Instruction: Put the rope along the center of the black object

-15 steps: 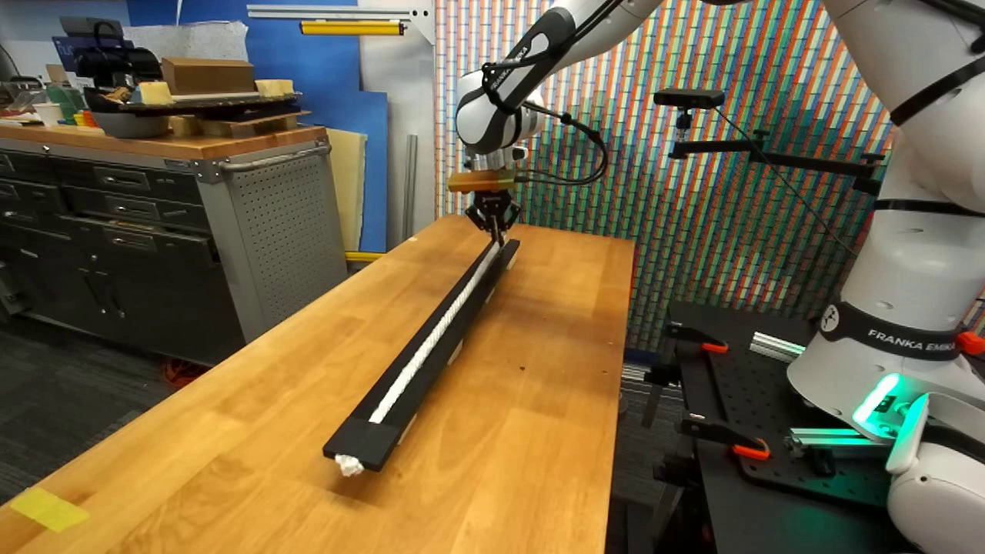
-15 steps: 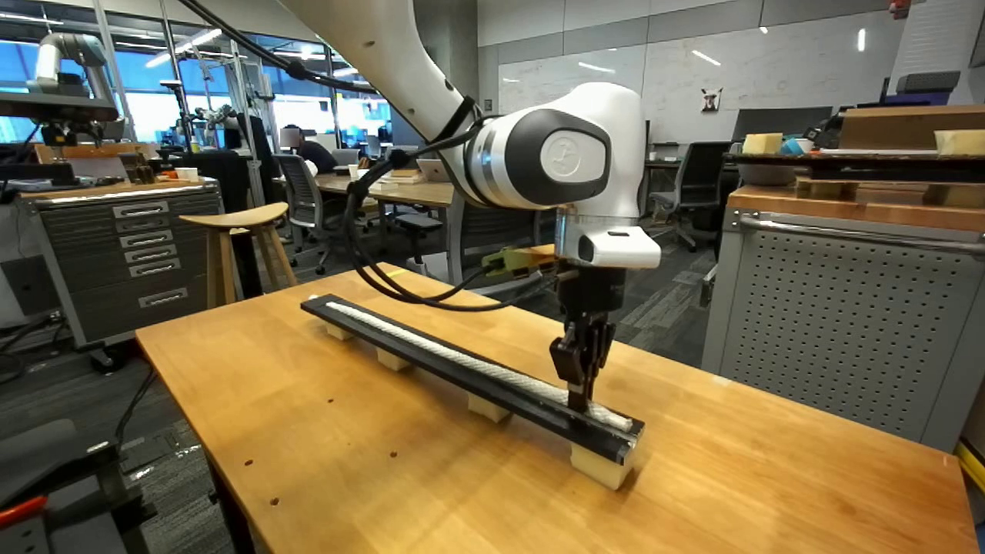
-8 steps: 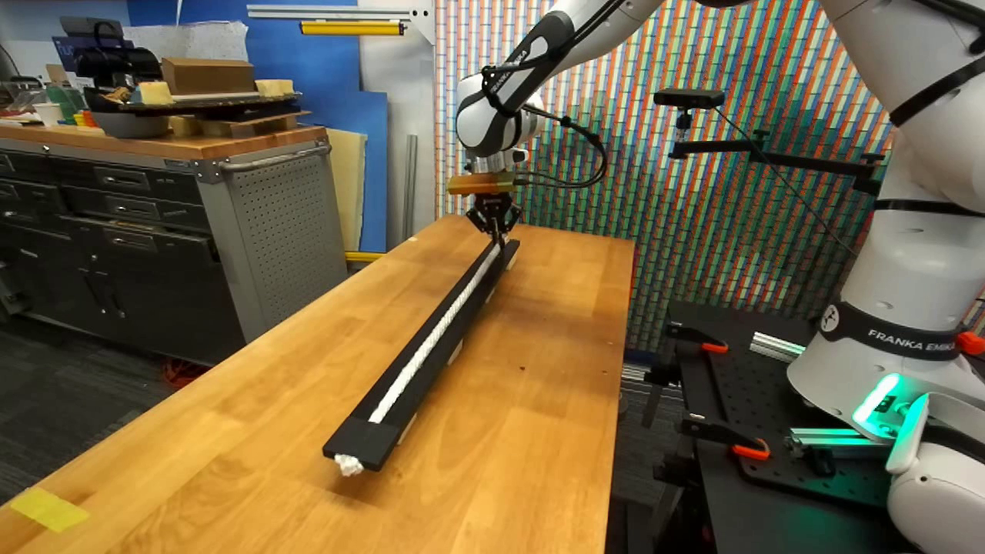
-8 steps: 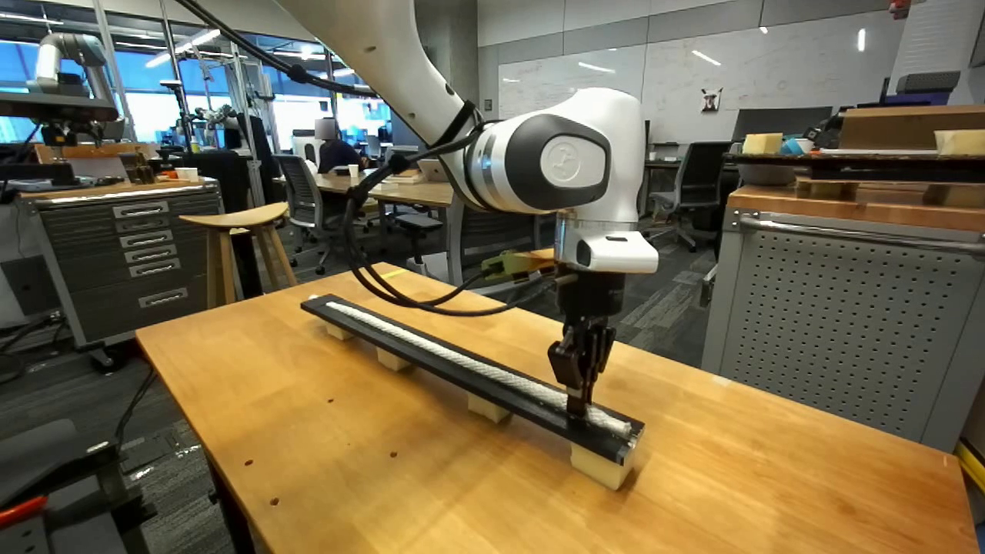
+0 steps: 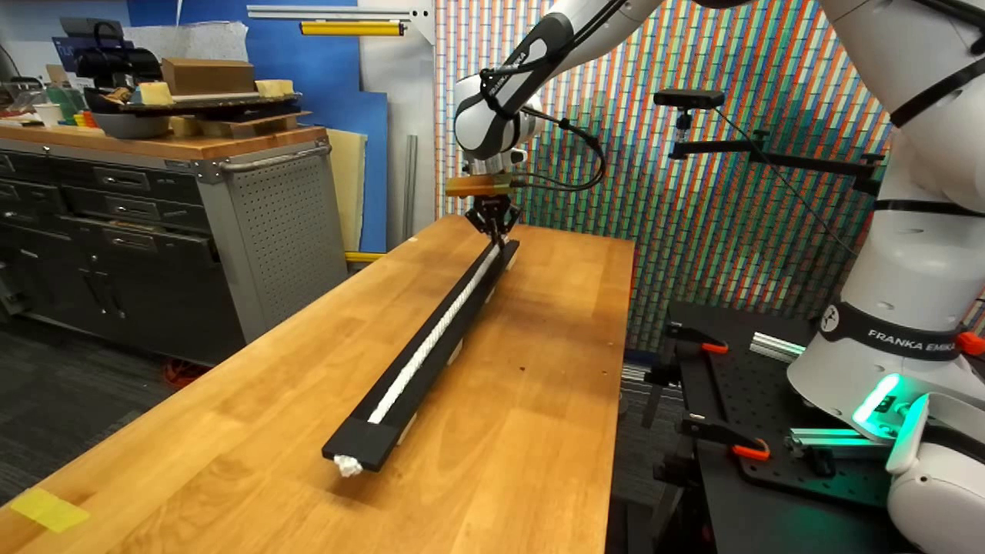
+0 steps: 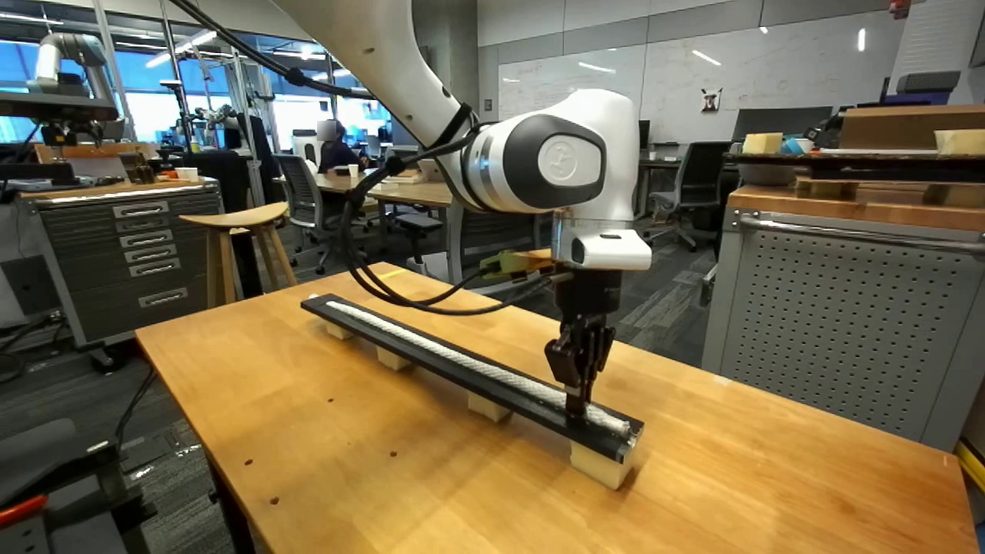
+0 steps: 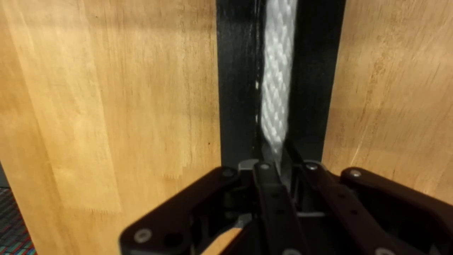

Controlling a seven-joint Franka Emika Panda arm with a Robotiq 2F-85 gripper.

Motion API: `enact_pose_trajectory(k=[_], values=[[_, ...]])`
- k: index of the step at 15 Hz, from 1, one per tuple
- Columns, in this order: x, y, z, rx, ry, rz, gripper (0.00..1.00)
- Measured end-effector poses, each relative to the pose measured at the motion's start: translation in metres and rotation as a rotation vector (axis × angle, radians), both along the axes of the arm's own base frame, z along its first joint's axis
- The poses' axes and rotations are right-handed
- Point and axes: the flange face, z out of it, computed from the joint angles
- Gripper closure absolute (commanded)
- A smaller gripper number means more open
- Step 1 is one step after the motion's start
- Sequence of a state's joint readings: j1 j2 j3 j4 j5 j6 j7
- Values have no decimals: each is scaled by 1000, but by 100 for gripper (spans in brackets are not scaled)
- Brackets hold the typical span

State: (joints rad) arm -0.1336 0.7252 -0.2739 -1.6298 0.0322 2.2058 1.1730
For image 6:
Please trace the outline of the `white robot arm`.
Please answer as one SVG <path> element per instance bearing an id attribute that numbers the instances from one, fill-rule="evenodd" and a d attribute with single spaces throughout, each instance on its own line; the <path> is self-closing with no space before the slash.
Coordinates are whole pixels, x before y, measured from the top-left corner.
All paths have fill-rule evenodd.
<path id="1" fill-rule="evenodd" d="M 479 124 L 426 67 L 411 0 L 275 0 L 325 45 L 441 163 L 451 196 L 494 217 L 550 217 L 550 255 L 568 278 L 556 288 L 560 335 L 546 345 L 566 409 L 580 415 L 606 364 L 628 271 L 651 264 L 634 232 L 641 131 L 628 95 L 575 89 L 499 124 Z"/>

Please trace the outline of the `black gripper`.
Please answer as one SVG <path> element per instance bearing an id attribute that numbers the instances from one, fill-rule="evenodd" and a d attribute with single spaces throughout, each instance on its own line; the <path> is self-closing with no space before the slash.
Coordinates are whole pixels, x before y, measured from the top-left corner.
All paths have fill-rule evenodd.
<path id="1" fill-rule="evenodd" d="M 594 375 L 616 339 L 606 317 L 618 309 L 618 297 L 618 271 L 571 271 L 556 282 L 560 335 L 544 345 L 544 358 L 566 392 L 568 415 L 584 415 L 591 403 Z"/>

